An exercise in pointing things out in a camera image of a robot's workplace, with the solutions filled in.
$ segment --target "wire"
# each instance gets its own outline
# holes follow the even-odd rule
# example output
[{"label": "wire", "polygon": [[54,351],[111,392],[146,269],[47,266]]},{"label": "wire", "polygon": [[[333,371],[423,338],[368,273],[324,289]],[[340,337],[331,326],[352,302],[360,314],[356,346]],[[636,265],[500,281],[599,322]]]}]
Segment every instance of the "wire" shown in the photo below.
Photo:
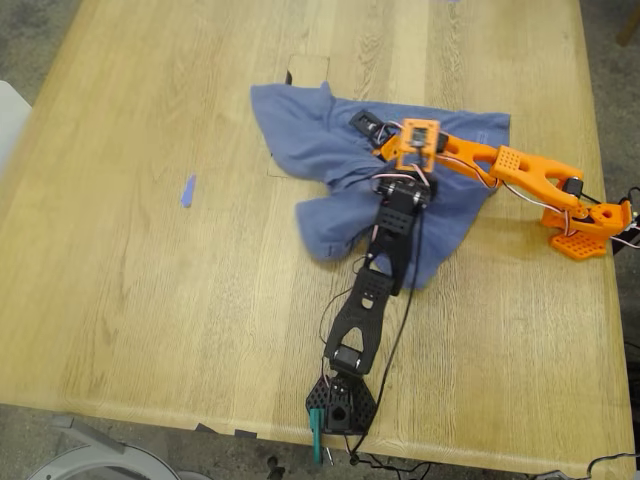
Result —
[{"label": "wire", "polygon": [[401,125],[398,122],[394,122],[394,121],[390,120],[390,121],[387,122],[387,125],[393,125],[394,127],[398,127],[398,129],[400,129],[400,130],[404,130],[404,126]]},{"label": "wire", "polygon": [[367,455],[369,455],[369,457],[371,457],[372,461],[361,460],[357,455],[355,455],[355,453],[353,453],[351,450],[349,450],[349,446],[348,446],[348,443],[347,443],[346,435],[344,436],[344,441],[345,441],[345,445],[346,445],[346,448],[347,448],[347,453],[349,453],[349,455],[351,455],[352,459],[355,458],[355,461],[351,462],[352,465],[357,465],[359,463],[364,463],[365,465],[369,465],[369,468],[372,468],[372,469],[375,469],[375,470],[382,469],[382,470],[387,470],[389,472],[395,472],[396,476],[398,477],[399,480],[402,480],[402,477],[400,476],[400,473],[413,473],[418,468],[420,468],[421,466],[427,465],[426,470],[424,471],[424,473],[420,477],[420,480],[424,480],[424,478],[429,473],[429,470],[431,470],[431,465],[432,465],[431,462],[420,462],[420,463],[416,464],[413,468],[399,468],[399,467],[395,467],[393,465],[385,465],[385,464],[383,464],[380,460],[378,460],[374,455],[372,455],[370,453],[367,454]]},{"label": "wire", "polygon": [[424,471],[424,473],[422,474],[422,476],[420,477],[420,480],[424,480],[424,478],[427,476],[427,473],[429,473],[429,470],[431,470],[431,465],[433,465],[433,463],[430,463],[429,466],[427,467],[427,469]]},{"label": "wire", "polygon": [[621,457],[638,458],[638,457],[640,457],[640,453],[616,453],[615,455],[606,455],[604,457],[594,458],[593,460],[591,460],[591,462],[587,466],[587,476],[586,477],[580,477],[580,478],[568,477],[567,475],[562,473],[560,470],[552,470],[550,472],[539,473],[539,474],[536,475],[536,477],[541,477],[541,476],[547,476],[548,477],[548,476],[553,475],[553,474],[560,474],[562,476],[562,478],[568,478],[570,480],[591,480],[591,478],[592,478],[591,477],[591,471],[593,470],[593,467],[595,467],[598,463],[603,462],[605,460],[615,460],[615,459],[621,458]]},{"label": "wire", "polygon": [[327,341],[322,338],[322,324],[324,322],[324,316],[327,313],[327,310],[329,310],[329,307],[331,306],[331,304],[333,302],[335,302],[338,298],[340,298],[342,295],[344,295],[345,293],[349,293],[351,290],[353,289],[353,287],[349,287],[347,288],[344,292],[340,292],[337,295],[335,295],[331,300],[329,300],[329,303],[327,303],[327,306],[324,307],[324,311],[322,312],[322,316],[320,317],[320,323],[318,323],[318,338],[320,339],[320,341],[322,343],[324,343],[325,345],[327,344]]},{"label": "wire", "polygon": [[[420,254],[422,253],[422,226],[423,226],[423,216],[420,215],[420,225],[418,227],[418,248],[416,249],[416,258],[415,258],[415,267],[413,270],[413,278],[411,279],[411,288],[409,289],[409,298],[407,299],[407,306],[404,310],[404,315],[402,317],[402,322],[400,323],[400,328],[398,329],[398,333],[396,334],[396,339],[393,342],[393,347],[391,347],[391,353],[389,354],[389,359],[387,360],[387,364],[384,367],[384,372],[382,373],[382,381],[380,382],[380,390],[378,391],[378,398],[376,400],[376,406],[373,411],[373,419],[378,413],[378,409],[380,408],[380,401],[382,400],[382,394],[384,393],[384,387],[387,383],[387,377],[389,376],[389,370],[391,369],[391,364],[393,362],[393,357],[396,354],[396,350],[398,348],[398,343],[400,342],[400,337],[402,336],[402,332],[404,330],[405,325],[407,324],[407,318],[409,317],[409,310],[411,309],[411,303],[413,301],[413,294],[416,290],[416,282],[418,280],[418,264],[420,263]],[[358,449],[364,442],[364,439],[367,437],[369,431],[365,431],[360,440],[356,443],[356,446],[353,449],[349,450],[351,452],[351,457],[354,457],[358,452]]]},{"label": "wire", "polygon": [[382,132],[384,132],[386,127],[390,127],[390,126],[399,128],[400,130],[402,130],[404,128],[398,122],[392,122],[392,121],[384,122],[384,124],[382,125],[382,127],[380,127],[380,130],[378,131],[378,139],[377,139],[378,143],[380,143],[380,140],[382,140]]},{"label": "wire", "polygon": [[354,273],[354,275],[357,275],[358,272],[356,271],[356,263],[358,263],[360,260],[364,260],[365,258],[367,258],[366,255],[360,255],[358,258],[356,258],[353,263],[351,264],[351,271]]},{"label": "wire", "polygon": [[595,198],[590,197],[589,195],[587,195],[587,194],[586,194],[586,193],[584,193],[584,192],[582,192],[582,193],[580,194],[580,196],[581,196],[581,197],[586,198],[587,200],[589,200],[589,201],[591,201],[591,202],[593,202],[593,203],[595,203],[595,204],[600,204],[600,203],[602,203],[600,200],[596,200]]},{"label": "wire", "polygon": [[429,182],[427,181],[427,177],[424,176],[424,173],[422,173],[422,169],[417,166],[415,163],[412,163],[411,166],[413,167],[413,169],[418,172],[418,175],[420,175],[420,178],[422,179],[422,181],[424,182],[424,184],[427,187],[430,187],[431,185],[429,184]]},{"label": "wire", "polygon": [[324,373],[324,355],[320,359],[320,376],[324,380],[324,383],[327,385],[327,388],[329,388],[329,380],[327,380],[327,376]]},{"label": "wire", "polygon": [[640,192],[640,187],[631,187],[629,189],[629,191],[627,192],[627,198],[631,202],[631,205],[633,205],[633,200],[631,199],[631,192],[633,192],[634,190],[637,191],[637,192]]},{"label": "wire", "polygon": [[480,182],[490,190],[493,190],[494,188],[498,188],[500,186],[500,180],[498,180],[497,178],[496,178],[496,181],[495,181],[495,183],[493,185],[489,185],[487,182],[484,181],[484,178],[482,178],[482,175],[480,174],[480,172],[478,171],[477,168],[474,168],[471,165],[468,165],[468,164],[464,163],[462,160],[460,160],[458,158],[450,157],[448,155],[436,155],[436,158],[439,158],[441,160],[447,160],[449,162],[456,162],[456,163],[462,165],[463,167],[470,168],[476,174],[476,176],[478,177],[478,180],[480,180]]},{"label": "wire", "polygon": [[371,177],[372,180],[377,178],[408,178],[409,180],[416,181],[411,175],[407,175],[406,173],[379,173]]},{"label": "wire", "polygon": [[624,243],[627,247],[636,248],[636,249],[640,248],[640,245],[634,245],[633,243],[626,242],[618,237],[611,237],[611,240],[613,240],[614,242]]},{"label": "wire", "polygon": [[526,197],[526,196],[522,195],[520,192],[518,192],[516,189],[514,189],[511,185],[508,185],[506,182],[502,182],[502,184],[505,187],[507,187],[507,189],[511,193],[517,195],[518,197],[522,198],[523,200],[526,200],[527,202],[533,203],[534,205],[538,205],[538,206],[543,207],[543,208],[548,208],[549,210],[553,210],[554,212],[559,213],[560,215],[564,214],[564,212],[562,210],[554,207],[553,205],[548,205],[546,203],[537,202],[537,201],[535,201],[535,200],[533,200],[533,199],[531,199],[529,197]]},{"label": "wire", "polygon": [[626,340],[625,340],[624,344],[628,345],[629,347],[636,348],[636,349],[638,349],[640,351],[640,345],[636,345],[635,343],[627,342]]}]

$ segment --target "black bracket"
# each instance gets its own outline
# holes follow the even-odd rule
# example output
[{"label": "black bracket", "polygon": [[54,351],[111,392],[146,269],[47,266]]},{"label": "black bracket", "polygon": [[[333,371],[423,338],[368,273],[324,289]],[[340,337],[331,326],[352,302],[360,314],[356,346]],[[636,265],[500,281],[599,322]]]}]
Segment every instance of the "black bracket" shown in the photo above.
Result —
[{"label": "black bracket", "polygon": [[349,125],[367,137],[373,148],[382,147],[394,135],[382,120],[367,110],[360,110],[351,117]]},{"label": "black bracket", "polygon": [[325,411],[322,433],[328,435],[363,435],[376,414],[376,402],[362,378],[338,373],[320,377],[305,402]]},{"label": "black bracket", "polygon": [[[413,227],[431,199],[432,186],[417,178],[392,177],[381,180],[377,193],[383,199],[375,220],[375,236],[372,234],[364,265],[333,322],[324,349],[332,370],[355,377],[371,370],[380,346],[384,309],[389,296],[398,295],[402,288],[411,261]],[[380,255],[387,256],[390,275],[373,269],[373,261]],[[362,351],[342,343],[354,328],[362,334]]]},{"label": "black bracket", "polygon": [[[628,198],[624,197],[622,200],[620,200],[620,203],[622,203],[625,200],[628,200]],[[639,225],[640,214],[636,215],[636,218],[634,218],[633,222],[631,223],[632,225]],[[620,240],[624,240],[627,243],[631,243],[632,245],[637,245],[638,242],[636,242],[636,240],[638,239],[638,237],[640,237],[640,230],[636,230],[635,228],[629,228],[628,230],[625,230],[623,232],[620,232],[618,235],[615,235],[615,237],[619,238]],[[626,245],[624,243],[611,242],[611,251],[613,252],[614,255],[625,247]]]}]

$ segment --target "wood grain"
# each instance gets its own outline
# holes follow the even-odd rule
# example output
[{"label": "wood grain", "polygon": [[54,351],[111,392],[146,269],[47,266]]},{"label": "wood grain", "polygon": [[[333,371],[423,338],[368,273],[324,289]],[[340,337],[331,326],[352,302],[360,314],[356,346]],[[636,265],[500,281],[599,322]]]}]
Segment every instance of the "wood grain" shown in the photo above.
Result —
[{"label": "wood grain", "polygon": [[[577,0],[87,0],[0,179],[0,402],[311,442],[317,322],[353,276],[296,229],[324,188],[265,174],[249,87],[292,55],[338,96],[509,112],[604,193]],[[498,192],[416,295],[364,450],[583,476],[633,449],[612,259],[553,251],[540,214]]]}]

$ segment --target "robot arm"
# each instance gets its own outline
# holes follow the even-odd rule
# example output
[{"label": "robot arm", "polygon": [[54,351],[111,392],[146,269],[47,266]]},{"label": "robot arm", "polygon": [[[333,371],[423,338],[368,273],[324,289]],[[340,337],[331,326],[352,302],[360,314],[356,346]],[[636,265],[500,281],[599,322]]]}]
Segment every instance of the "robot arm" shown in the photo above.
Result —
[{"label": "robot arm", "polygon": [[551,237],[551,246],[576,260],[604,255],[609,238],[621,234],[633,222],[628,199],[591,206],[581,202],[581,170],[511,147],[493,148],[454,137],[441,132],[433,120],[406,119],[401,135],[390,137],[378,154],[395,161],[396,170],[411,170],[405,159],[420,154],[425,158],[425,172],[431,172],[437,161],[488,188],[504,185],[513,191],[510,184],[522,188],[546,207],[542,224],[564,230]]}]

